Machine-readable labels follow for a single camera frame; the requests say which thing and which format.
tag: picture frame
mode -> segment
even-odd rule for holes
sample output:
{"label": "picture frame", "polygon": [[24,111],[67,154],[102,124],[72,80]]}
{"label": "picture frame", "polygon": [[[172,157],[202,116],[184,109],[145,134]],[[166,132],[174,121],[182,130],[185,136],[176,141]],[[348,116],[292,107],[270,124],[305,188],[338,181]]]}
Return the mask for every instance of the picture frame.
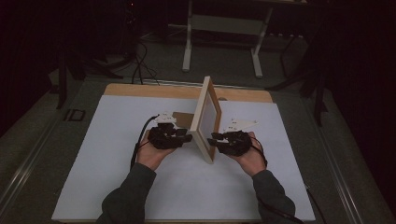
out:
{"label": "picture frame", "polygon": [[214,163],[216,147],[207,142],[212,133],[219,131],[221,108],[210,77],[205,77],[192,119],[190,132],[207,163]]}

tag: person's left hand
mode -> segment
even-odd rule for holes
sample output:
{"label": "person's left hand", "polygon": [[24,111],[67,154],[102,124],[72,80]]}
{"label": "person's left hand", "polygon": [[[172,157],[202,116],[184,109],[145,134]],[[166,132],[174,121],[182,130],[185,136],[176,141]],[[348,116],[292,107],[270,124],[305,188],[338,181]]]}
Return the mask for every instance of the person's left hand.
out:
{"label": "person's left hand", "polygon": [[176,149],[157,149],[149,142],[148,137],[149,131],[146,131],[145,137],[140,142],[140,148],[137,151],[136,162],[155,171],[160,166],[161,161]]}

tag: person's right hand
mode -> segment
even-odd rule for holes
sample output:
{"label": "person's right hand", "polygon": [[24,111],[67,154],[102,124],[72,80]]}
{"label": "person's right hand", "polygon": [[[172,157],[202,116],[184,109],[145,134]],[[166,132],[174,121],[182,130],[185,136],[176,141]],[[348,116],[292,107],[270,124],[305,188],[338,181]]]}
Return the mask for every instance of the person's right hand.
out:
{"label": "person's right hand", "polygon": [[[254,132],[250,132],[248,133],[248,135],[250,136],[252,145],[262,150],[262,147],[256,140],[256,135],[254,134]],[[242,156],[236,157],[228,155],[228,157],[237,161],[241,165],[245,173],[250,176],[254,176],[258,172],[266,169],[265,162],[262,159],[262,155],[260,155],[259,153],[260,152],[251,147],[248,152],[243,154]]]}

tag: hand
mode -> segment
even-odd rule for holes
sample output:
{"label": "hand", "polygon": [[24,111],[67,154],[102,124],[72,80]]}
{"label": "hand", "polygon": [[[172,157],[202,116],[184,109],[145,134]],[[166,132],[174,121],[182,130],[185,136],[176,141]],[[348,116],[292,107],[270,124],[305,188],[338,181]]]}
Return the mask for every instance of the hand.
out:
{"label": "hand", "polygon": [[146,131],[143,140],[140,142],[140,148],[137,151],[136,162],[155,171],[160,166],[161,161],[176,149],[157,149],[149,142],[148,137],[149,131]]}
{"label": "hand", "polygon": [[[253,146],[262,150],[262,147],[255,139],[256,135],[254,134],[254,132],[250,132],[248,133],[248,135],[250,136],[251,143],[253,144]],[[252,147],[248,150],[247,153],[243,154],[242,156],[236,157],[236,156],[228,155],[228,157],[237,161],[241,165],[245,173],[247,173],[250,176],[254,176],[258,172],[265,170],[267,168],[265,166],[264,160],[262,159],[262,155],[260,155],[260,152],[258,152]]]}

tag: metal rail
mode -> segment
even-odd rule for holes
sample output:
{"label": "metal rail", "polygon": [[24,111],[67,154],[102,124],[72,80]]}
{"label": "metal rail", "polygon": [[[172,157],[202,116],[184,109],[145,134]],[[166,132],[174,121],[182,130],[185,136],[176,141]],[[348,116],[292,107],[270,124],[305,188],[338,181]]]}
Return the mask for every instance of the metal rail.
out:
{"label": "metal rail", "polygon": [[307,100],[302,100],[302,101],[306,109],[306,112],[309,116],[309,119],[313,123],[316,132],[318,133],[320,139],[322,140],[321,143],[326,154],[325,160],[329,165],[330,173],[332,175],[332,180],[334,181],[338,194],[340,195],[340,199],[346,210],[346,215],[349,218],[349,222],[354,224],[363,224],[364,222],[363,219],[361,218],[361,214],[353,200],[352,195],[350,194],[350,190],[347,185],[347,182],[345,181],[344,176],[340,170],[340,167],[338,166],[338,163],[332,153],[332,148],[330,147],[325,137],[325,134],[323,133],[323,130],[320,129],[319,126],[316,124],[315,118],[313,117],[313,114],[309,109],[310,107],[308,105]]}
{"label": "metal rail", "polygon": [[[80,84],[76,88],[75,93],[78,92],[80,88]],[[14,176],[11,178],[10,182],[8,183],[6,189],[3,191],[0,197],[0,224],[4,221],[8,210],[14,204],[15,200],[17,199],[21,189],[23,188],[24,184],[28,180],[30,174],[35,168],[40,156],[43,153],[43,147],[47,143],[47,140],[50,138],[52,131],[58,126],[58,123],[64,117],[67,108],[71,105],[74,96],[68,97],[65,101],[65,104],[62,109],[55,111],[52,115],[52,118],[48,121],[44,131],[40,135],[40,137],[35,142],[35,145],[29,152],[29,155],[25,158],[23,163],[19,166],[18,170],[15,172]]]}

